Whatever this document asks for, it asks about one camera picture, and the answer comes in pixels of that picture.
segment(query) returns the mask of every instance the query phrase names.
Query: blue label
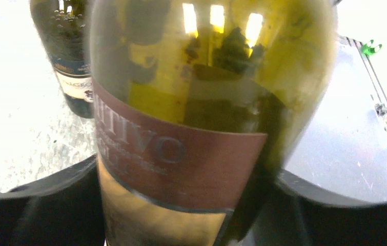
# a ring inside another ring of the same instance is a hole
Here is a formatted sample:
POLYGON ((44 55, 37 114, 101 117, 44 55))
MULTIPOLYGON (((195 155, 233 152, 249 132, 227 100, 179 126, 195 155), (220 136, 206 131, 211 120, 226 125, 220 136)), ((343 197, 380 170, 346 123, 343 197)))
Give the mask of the blue label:
POLYGON ((65 60, 54 55, 51 55, 50 58, 56 71, 62 73, 65 76, 80 78, 88 77, 91 73, 90 64, 86 63, 84 60, 65 60))

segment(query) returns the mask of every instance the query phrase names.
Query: white label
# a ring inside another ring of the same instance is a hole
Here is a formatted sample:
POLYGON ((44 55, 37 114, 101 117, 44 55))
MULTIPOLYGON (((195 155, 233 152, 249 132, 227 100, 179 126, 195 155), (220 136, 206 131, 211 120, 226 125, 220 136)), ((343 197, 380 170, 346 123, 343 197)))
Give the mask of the white label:
POLYGON ((93 102, 91 77, 71 78, 57 71, 56 75, 65 94, 89 103, 93 102))

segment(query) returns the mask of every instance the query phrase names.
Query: countertop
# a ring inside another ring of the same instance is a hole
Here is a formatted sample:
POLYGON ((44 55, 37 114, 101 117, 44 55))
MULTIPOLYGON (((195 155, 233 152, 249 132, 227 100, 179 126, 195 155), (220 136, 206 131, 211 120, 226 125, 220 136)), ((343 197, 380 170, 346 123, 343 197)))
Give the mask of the countertop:
MULTIPOLYGON (((331 85, 286 169, 362 200, 387 200, 387 136, 358 50, 340 46, 331 85)), ((27 0, 0 0, 0 192, 93 153, 93 120, 70 112, 27 0)))

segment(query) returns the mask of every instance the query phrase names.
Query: gray panel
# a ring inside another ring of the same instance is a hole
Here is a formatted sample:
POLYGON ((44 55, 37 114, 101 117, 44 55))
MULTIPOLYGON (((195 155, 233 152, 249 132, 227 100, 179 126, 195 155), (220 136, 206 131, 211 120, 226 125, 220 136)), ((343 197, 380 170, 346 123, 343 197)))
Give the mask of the gray panel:
POLYGON ((358 50, 340 46, 331 83, 286 170, 349 197, 387 200, 387 135, 358 50))

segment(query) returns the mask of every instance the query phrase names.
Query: bottle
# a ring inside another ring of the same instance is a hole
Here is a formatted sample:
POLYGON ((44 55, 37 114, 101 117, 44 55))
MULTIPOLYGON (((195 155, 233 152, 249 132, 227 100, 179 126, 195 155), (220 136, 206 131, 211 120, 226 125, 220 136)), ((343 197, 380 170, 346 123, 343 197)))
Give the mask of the bottle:
POLYGON ((241 241, 329 82, 328 0, 97 0, 110 246, 241 241))
POLYGON ((30 0, 30 12, 71 111, 93 117, 89 52, 84 47, 88 0, 30 0))

